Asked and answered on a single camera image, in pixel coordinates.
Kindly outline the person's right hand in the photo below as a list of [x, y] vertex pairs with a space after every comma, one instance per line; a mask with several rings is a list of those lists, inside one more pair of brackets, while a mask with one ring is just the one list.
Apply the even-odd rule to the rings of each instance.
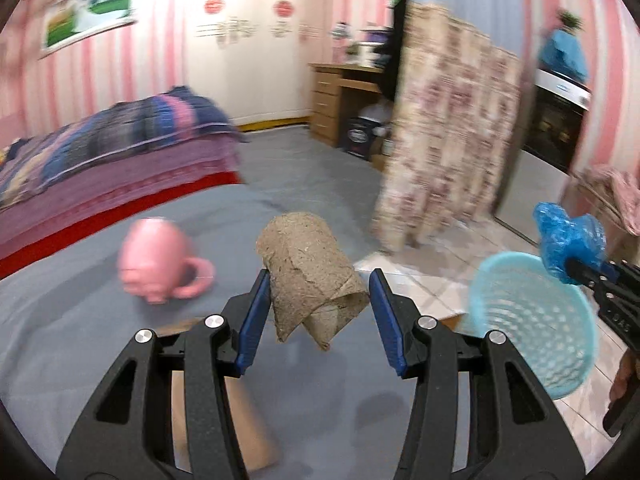
[[626, 393], [631, 378], [639, 377], [639, 359], [634, 352], [627, 350], [620, 359], [620, 367], [612, 382], [608, 397], [613, 403], [620, 400]]

